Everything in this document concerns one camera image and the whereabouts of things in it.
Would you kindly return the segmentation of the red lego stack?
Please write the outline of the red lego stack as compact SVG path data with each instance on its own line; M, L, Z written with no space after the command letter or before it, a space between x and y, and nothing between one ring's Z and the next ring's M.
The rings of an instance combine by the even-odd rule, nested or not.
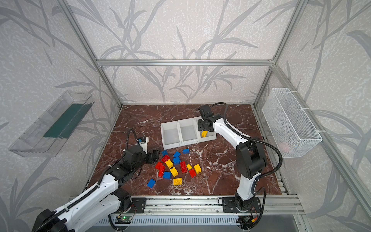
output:
M158 170L158 176L160 178L163 178L163 175L165 173L165 166L162 162L158 162L155 166L155 168Z

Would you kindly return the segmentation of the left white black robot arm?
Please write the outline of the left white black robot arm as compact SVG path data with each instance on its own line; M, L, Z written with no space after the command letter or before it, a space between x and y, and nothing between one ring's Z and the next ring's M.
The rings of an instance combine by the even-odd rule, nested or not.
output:
M127 211L131 195L122 186L145 164L158 162L160 150L146 152L140 145L126 149L121 158L109 166L99 180L72 201L41 212L34 232L85 232L96 222L117 211Z

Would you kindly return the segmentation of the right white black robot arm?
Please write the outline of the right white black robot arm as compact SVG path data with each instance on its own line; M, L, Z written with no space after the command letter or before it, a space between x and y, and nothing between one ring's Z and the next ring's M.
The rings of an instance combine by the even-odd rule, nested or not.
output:
M240 183L235 194L235 202L241 210L251 204L256 195L257 182L277 172L283 164L280 150L258 138L250 137L227 120L228 104L217 102L199 107L201 119L198 120L199 131L216 132L226 139L236 150L236 164L241 174ZM270 171L263 172L267 166L264 147L272 149L278 155L278 164Z

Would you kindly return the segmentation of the right white sorting bin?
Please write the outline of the right white sorting bin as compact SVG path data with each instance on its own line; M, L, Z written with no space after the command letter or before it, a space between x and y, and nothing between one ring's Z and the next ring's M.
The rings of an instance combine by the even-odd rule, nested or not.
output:
M205 138L201 137L202 131L204 131L204 130L199 130L199 127L198 127L198 120L199 119L201 119L201 117L195 117L194 118L194 125L195 125L194 127L195 127L198 142L202 143L202 142L208 142L208 141L215 140L216 139L216 132L214 132L214 131L208 131L207 136Z

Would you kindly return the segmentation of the white sorting bin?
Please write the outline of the white sorting bin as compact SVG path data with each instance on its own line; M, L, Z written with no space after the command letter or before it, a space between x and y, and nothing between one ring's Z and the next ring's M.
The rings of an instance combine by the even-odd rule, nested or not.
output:
M178 121L161 123L161 138L165 150L183 146L180 126Z
M195 117L194 118L194 125L195 125L194 127L195 127L198 142L202 143L202 142L208 142L208 141L215 140L216 139L216 132L214 132L214 131L208 131L207 136L205 138L201 137L202 131L204 131L204 130L199 130L199 127L198 127L198 120L199 119L201 119L201 117Z
M194 118L183 119L178 121L180 129L180 138L183 146L198 143L197 123Z

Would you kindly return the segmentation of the middle white sorting bin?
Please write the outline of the middle white sorting bin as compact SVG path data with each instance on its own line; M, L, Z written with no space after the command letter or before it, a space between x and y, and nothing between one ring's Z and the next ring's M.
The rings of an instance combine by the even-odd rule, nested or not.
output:
M183 119L178 121L180 129L180 138L183 146L198 143L197 123L194 118Z

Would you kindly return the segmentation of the left white sorting bin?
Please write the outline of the left white sorting bin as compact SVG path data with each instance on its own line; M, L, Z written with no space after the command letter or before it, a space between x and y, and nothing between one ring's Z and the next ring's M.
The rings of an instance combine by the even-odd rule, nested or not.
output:
M180 126L178 121L161 123L161 138L165 150L183 146Z

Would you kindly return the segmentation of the yellow lego front flat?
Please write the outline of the yellow lego front flat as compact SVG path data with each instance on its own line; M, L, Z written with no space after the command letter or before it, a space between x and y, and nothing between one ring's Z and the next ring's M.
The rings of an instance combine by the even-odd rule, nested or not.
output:
M173 179L173 185L174 186L182 185L182 183L183 183L182 178L174 178Z

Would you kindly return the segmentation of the left controller board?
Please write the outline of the left controller board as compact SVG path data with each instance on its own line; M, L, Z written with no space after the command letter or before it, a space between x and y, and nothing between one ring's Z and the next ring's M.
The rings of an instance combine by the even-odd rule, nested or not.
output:
M116 225L131 224L133 216L117 216L115 217Z

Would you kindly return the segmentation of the controller board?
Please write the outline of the controller board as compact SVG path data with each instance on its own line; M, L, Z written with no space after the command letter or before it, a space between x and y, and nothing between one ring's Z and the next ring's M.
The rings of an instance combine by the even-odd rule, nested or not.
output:
M131 224L133 216L117 216L115 217L116 225Z
M238 216L236 223L242 228L252 227L258 220L258 217L254 216Z

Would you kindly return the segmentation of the right controller board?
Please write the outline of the right controller board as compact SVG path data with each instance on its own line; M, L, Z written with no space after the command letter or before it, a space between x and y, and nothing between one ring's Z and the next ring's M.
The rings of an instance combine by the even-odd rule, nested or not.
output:
M242 228L252 227L258 220L258 217L254 216L238 216L236 223Z

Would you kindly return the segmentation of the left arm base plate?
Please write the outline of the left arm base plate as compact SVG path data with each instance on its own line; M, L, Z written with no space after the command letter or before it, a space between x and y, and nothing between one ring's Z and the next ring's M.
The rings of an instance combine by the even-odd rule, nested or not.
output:
M142 214L146 207L146 198L134 197L122 201L120 211L129 214Z

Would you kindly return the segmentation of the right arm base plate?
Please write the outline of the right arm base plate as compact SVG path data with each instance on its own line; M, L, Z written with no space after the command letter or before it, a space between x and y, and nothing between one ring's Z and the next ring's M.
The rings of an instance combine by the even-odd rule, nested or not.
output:
M240 201L236 197L222 197L219 204L223 207L224 213L260 213L261 203L257 196L247 201Z

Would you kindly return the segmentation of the clear plastic wall tray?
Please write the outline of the clear plastic wall tray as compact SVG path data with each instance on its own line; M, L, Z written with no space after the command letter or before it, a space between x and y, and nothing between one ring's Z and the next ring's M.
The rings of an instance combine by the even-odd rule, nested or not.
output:
M65 91L9 150L24 158L55 157L94 103L92 94Z

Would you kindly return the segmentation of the aluminium front rail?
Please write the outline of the aluminium front rail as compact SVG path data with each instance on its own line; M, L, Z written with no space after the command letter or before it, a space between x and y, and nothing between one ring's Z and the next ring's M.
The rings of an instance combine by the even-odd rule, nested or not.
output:
M140 216L164 215L223 215L223 207L219 204L220 198L227 196L199 195L199 196L147 196L146 207ZM258 196L260 203L263 196ZM302 215L304 209L296 195L268 195L266 196L265 215ZM227 213L230 215L243 215L247 213Z

